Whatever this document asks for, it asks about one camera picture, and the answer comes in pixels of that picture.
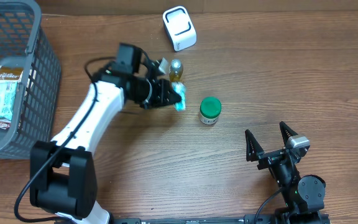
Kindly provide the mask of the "brown teal snack bag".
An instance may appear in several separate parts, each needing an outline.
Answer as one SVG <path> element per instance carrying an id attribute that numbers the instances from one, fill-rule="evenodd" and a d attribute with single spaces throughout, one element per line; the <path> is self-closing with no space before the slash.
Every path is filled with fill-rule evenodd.
<path id="1" fill-rule="evenodd" d="M 17 86 L 24 69 L 0 65 L 0 128 L 9 129 L 14 113 Z"/>

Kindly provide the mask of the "yellow liquid bottle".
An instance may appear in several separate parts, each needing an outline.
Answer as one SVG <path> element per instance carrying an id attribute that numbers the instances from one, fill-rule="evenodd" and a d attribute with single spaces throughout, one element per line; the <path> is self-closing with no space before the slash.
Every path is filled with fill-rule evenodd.
<path id="1" fill-rule="evenodd" d="M 182 82 L 183 64 L 179 59 L 173 59 L 170 64 L 169 79 L 171 83 Z"/>

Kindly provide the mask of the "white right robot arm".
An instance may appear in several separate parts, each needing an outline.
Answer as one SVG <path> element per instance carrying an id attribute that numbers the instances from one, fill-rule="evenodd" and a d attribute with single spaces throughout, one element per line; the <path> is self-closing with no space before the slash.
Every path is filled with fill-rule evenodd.
<path id="1" fill-rule="evenodd" d="M 255 215 L 245 220 L 249 223 L 330 223 L 324 208 L 326 182 L 317 175 L 301 176 L 296 164 L 306 156 L 310 140 L 292 130 L 285 122 L 279 123 L 283 147 L 265 152 L 250 130 L 245 130 L 246 161 L 257 161 L 259 170 L 268 169 L 278 185 L 278 190 L 266 199 Z M 263 208 L 277 195 L 282 195 L 285 206 L 272 215 L 262 216 Z"/>

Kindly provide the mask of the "green lid jar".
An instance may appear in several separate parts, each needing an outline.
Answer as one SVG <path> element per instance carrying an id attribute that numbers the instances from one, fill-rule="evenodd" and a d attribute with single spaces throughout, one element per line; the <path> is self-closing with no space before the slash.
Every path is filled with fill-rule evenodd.
<path id="1" fill-rule="evenodd" d="M 209 96 L 200 104 L 199 119 L 207 125 L 215 124 L 221 114 L 222 104 L 216 97 Z"/>

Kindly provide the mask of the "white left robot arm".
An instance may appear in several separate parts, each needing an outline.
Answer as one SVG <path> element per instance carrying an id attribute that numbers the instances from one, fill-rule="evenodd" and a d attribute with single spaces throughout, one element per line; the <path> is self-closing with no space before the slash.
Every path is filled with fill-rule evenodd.
<path id="1" fill-rule="evenodd" d="M 111 212 L 97 202 L 94 167 L 96 148 L 111 120 L 130 100 L 143 109 L 170 106 L 181 101 L 169 80 L 166 59 L 145 59 L 140 65 L 109 57 L 108 63 L 89 74 L 89 91 L 70 122 L 49 142 L 37 141 L 30 151 L 30 180 L 23 191 L 30 204 L 51 217 L 39 222 L 114 223 Z"/>

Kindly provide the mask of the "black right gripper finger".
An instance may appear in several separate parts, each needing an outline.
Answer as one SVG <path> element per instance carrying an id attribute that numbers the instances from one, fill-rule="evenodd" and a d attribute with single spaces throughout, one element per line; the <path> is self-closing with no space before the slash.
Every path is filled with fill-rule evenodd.
<path id="1" fill-rule="evenodd" d="M 282 134 L 284 145 L 287 144 L 287 141 L 289 140 L 290 137 L 296 136 L 298 134 L 297 132 L 292 130 L 284 121 L 281 121 L 279 123 L 279 126 L 280 126 L 280 131 Z"/>
<path id="2" fill-rule="evenodd" d="M 246 137 L 246 160 L 254 162 L 264 154 L 264 150 L 249 129 L 245 130 Z"/>

